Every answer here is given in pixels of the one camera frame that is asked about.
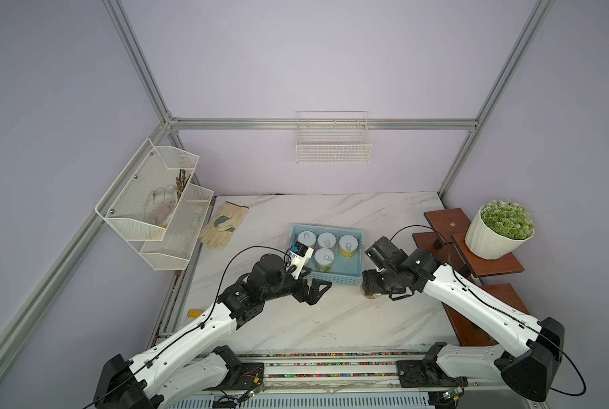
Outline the yellow label can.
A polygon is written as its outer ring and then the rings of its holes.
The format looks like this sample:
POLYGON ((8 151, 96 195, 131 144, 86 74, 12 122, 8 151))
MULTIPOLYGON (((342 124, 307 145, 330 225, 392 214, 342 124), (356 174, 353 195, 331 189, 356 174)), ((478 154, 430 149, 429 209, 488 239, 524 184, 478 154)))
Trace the yellow label can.
POLYGON ((338 240, 338 253, 345 259, 352 259, 359 247, 359 241, 353 235, 346 234, 338 240))

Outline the green label can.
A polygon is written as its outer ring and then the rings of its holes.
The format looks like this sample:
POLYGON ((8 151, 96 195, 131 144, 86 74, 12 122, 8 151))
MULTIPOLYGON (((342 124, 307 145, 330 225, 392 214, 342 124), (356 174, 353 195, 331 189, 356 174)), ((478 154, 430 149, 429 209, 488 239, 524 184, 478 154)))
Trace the green label can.
POLYGON ((316 270, 322 273, 329 273, 332 270, 334 260, 334 252, 328 249, 317 249, 314 254, 316 270))

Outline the light blue plastic basket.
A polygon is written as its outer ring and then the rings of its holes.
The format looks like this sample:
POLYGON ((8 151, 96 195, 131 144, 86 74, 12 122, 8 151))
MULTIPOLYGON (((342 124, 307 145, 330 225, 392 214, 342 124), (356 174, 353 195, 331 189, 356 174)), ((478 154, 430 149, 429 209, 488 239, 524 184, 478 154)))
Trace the light blue plastic basket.
POLYGON ((290 244, 300 243, 314 249, 305 264, 309 277, 334 284, 357 286, 362 281, 362 251, 365 234, 359 230, 295 224, 289 233, 290 244))

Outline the pink label can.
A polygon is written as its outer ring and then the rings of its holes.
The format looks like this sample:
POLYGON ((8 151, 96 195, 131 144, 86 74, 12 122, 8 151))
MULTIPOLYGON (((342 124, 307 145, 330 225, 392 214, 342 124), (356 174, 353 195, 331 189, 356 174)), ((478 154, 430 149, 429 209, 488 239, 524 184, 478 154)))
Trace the pink label can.
POLYGON ((317 236, 317 246, 319 249, 334 251, 338 243, 337 237, 330 232, 324 232, 317 236))
POLYGON ((310 248, 316 249, 317 235, 309 230, 304 230, 298 234, 297 242, 303 245, 307 245, 310 248))

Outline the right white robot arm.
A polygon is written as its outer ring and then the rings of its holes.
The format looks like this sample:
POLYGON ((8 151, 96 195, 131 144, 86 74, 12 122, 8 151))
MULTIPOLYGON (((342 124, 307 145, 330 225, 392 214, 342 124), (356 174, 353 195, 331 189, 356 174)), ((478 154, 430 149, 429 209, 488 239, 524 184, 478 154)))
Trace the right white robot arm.
POLYGON ((539 320, 513 308, 425 249, 406 254, 382 237, 366 254, 375 266, 363 273, 362 289, 367 295, 401 301, 416 293, 425 294, 495 340, 495 345, 487 347, 440 344, 431 359, 442 374, 501 380, 528 400, 546 400, 563 360, 563 324, 551 317, 539 320))

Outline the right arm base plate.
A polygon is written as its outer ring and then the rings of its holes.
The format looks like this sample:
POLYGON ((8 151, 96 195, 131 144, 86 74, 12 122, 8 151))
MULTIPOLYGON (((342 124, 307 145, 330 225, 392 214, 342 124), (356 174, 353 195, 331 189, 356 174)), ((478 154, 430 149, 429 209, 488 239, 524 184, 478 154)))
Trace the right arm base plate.
POLYGON ((437 363, 426 361, 397 361, 396 371, 402 388, 466 387, 465 377, 451 378, 437 363))

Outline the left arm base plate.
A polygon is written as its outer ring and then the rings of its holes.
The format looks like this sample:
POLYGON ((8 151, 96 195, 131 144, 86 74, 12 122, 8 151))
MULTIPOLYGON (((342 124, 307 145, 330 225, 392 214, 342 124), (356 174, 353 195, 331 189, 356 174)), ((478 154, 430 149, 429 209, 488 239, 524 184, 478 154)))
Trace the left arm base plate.
POLYGON ((213 390, 250 390, 255 379, 263 379, 265 365, 260 362, 245 362, 229 369, 224 380, 213 390))

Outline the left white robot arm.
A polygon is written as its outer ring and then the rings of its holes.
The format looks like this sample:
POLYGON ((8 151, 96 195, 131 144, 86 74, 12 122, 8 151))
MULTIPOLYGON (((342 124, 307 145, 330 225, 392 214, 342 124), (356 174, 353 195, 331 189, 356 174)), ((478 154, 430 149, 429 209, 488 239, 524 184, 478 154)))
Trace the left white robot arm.
POLYGON ((318 303, 332 284, 308 279, 308 274, 309 269, 283 257, 263 255, 189 325, 128 360, 117 354, 107 361, 91 407, 168 408, 198 391, 236 381, 241 363, 217 341, 260 315, 270 300, 318 303))

